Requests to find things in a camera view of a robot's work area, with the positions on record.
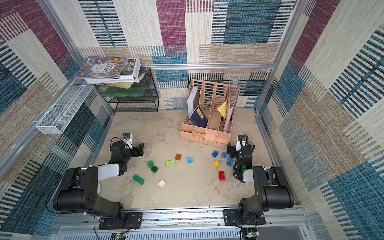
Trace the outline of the dark green square lego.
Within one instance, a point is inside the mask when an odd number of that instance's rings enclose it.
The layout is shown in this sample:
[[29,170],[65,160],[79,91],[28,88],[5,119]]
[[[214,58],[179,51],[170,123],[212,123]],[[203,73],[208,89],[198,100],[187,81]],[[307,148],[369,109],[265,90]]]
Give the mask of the dark green square lego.
[[151,171],[152,171],[153,173],[156,173],[158,170],[159,170],[159,168],[156,167],[156,166],[153,166],[153,167],[151,168]]

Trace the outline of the long green lego brick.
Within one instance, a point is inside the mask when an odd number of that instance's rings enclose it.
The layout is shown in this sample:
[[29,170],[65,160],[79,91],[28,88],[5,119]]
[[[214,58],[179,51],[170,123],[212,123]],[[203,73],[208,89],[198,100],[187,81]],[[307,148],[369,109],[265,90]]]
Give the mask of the long green lego brick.
[[143,178],[141,178],[140,176],[138,176],[138,175],[134,175],[134,176],[133,176],[133,179],[134,179],[137,183],[139,183],[140,185],[143,185],[143,184],[145,183],[145,180],[144,180]]

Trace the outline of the cream square lego brick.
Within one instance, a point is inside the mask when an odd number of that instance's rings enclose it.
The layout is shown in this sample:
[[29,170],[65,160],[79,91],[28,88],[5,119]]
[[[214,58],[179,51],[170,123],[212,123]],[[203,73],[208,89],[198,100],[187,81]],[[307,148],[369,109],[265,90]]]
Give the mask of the cream square lego brick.
[[164,188],[166,186],[166,182],[164,180],[160,180],[158,185],[161,187],[161,188]]

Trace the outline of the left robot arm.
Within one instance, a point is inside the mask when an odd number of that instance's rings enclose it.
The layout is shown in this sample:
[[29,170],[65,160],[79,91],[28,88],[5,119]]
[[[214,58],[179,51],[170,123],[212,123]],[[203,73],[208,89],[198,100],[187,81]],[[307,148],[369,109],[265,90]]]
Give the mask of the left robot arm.
[[54,195],[53,208],[60,214],[88,213],[99,218],[99,230],[137,230],[141,212],[126,213],[122,203],[100,196],[100,182],[122,176],[131,158],[144,154],[144,144],[130,147],[118,140],[110,145],[111,159],[104,165],[67,169]]

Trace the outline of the long blue lego brick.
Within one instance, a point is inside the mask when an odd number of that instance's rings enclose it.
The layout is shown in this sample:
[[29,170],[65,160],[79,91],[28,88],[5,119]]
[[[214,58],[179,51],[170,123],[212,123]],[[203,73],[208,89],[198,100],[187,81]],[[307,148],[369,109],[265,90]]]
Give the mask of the long blue lego brick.
[[235,159],[232,158],[231,156],[229,156],[228,159],[227,159],[226,165],[227,165],[228,167],[232,167],[233,164],[234,164],[234,161],[235,161]]

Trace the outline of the red lego brick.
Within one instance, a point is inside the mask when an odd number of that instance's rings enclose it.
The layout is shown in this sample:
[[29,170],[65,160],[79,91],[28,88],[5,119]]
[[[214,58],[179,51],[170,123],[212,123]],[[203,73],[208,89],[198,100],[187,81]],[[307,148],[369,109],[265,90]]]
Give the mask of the red lego brick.
[[225,172],[219,171],[219,181],[224,181],[226,179]]

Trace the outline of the lime green lego brick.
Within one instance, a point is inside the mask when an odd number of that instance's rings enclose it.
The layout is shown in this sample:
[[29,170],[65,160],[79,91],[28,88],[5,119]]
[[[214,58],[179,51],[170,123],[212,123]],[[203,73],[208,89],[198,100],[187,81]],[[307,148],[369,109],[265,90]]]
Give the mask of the lime green lego brick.
[[173,167],[175,165],[174,160],[166,161],[166,167]]

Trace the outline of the brown square lego brick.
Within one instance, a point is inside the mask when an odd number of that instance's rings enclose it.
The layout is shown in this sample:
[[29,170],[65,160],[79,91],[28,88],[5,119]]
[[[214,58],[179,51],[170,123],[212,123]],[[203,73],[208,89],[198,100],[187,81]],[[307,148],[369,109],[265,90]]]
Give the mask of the brown square lego brick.
[[180,155],[180,154],[176,154],[176,156],[175,156],[175,159],[176,159],[176,160],[180,161],[181,158],[182,158],[182,155]]

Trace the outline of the yellow envelope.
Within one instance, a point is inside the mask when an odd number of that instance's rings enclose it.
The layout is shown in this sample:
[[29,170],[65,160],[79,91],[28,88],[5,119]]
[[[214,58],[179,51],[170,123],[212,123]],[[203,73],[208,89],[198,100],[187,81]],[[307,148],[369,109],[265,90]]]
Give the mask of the yellow envelope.
[[225,100],[218,108],[218,112],[221,114],[221,116],[223,117],[223,119],[226,119],[227,117],[227,105],[228,105],[228,101]]

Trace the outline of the dark purple book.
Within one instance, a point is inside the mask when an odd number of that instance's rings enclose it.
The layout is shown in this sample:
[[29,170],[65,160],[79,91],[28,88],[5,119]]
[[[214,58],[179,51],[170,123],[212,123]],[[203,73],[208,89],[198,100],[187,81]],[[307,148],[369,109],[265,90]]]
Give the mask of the dark purple book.
[[203,113],[200,105],[197,105],[192,114],[189,116],[189,121],[193,123],[193,125],[201,128],[206,128],[208,125],[208,118]]

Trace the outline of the pink desk file organizer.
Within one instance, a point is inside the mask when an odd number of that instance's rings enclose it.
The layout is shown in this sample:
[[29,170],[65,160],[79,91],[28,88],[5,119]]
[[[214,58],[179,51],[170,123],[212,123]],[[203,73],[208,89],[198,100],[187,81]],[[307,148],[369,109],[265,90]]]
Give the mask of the pink desk file organizer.
[[[188,141],[211,145],[218,148],[226,148],[231,139],[232,125],[238,104],[238,97],[240,95],[240,87],[211,81],[192,80],[189,94],[192,87],[199,88],[198,105],[200,105],[203,113],[208,118],[208,125],[206,128],[193,125],[193,123],[189,121],[187,114],[180,128],[180,137]],[[234,95],[234,110],[229,123],[228,132],[224,132],[223,128],[226,119],[223,119],[217,108],[225,100],[228,100],[229,90],[231,90]]]

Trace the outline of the white book in organizer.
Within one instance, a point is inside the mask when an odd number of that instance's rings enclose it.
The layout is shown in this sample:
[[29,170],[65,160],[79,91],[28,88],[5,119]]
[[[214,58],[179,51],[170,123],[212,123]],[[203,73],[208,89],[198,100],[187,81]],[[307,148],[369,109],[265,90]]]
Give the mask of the white book in organizer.
[[190,94],[187,98],[188,117],[192,115],[192,113],[194,112],[198,104],[199,104],[199,88],[192,87]]

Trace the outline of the black and white Folio book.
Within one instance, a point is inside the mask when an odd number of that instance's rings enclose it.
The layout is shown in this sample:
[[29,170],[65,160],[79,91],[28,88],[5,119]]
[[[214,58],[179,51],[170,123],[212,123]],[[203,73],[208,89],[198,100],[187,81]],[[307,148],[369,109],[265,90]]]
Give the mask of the black and white Folio book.
[[141,63],[138,58],[128,59],[127,65],[123,68],[117,78],[81,78],[88,84],[112,84],[112,83],[138,83],[145,74],[140,74]]

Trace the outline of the colourful illustrated book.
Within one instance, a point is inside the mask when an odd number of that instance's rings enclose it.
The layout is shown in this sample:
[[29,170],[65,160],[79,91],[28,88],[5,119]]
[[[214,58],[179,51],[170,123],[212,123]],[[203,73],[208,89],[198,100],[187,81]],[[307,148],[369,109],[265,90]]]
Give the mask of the colourful illustrated book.
[[117,78],[127,63],[127,58],[90,57],[74,77]]

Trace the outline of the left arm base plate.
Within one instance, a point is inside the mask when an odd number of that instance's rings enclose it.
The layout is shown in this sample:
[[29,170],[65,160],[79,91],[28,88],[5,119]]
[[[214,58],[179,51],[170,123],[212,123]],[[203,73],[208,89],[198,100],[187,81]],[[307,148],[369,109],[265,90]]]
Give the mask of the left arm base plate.
[[143,212],[126,212],[122,219],[101,217],[99,230],[137,230],[142,224]]

